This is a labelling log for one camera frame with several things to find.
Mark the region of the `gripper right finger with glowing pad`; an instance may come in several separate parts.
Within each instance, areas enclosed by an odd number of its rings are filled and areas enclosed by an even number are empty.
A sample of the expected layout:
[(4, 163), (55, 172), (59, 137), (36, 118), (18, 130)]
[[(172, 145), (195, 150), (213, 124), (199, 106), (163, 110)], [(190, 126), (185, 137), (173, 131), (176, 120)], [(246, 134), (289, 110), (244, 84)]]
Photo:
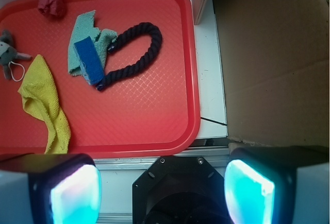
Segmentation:
[(329, 223), (329, 148), (236, 148), (224, 194), (233, 223)]

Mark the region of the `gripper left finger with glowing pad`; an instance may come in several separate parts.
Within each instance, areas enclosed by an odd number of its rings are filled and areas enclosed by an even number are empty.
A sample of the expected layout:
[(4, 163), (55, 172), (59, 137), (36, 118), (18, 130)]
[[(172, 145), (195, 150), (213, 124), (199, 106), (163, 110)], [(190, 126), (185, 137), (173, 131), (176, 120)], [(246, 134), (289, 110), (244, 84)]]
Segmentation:
[(97, 223), (101, 197), (87, 154), (1, 155), (1, 223)]

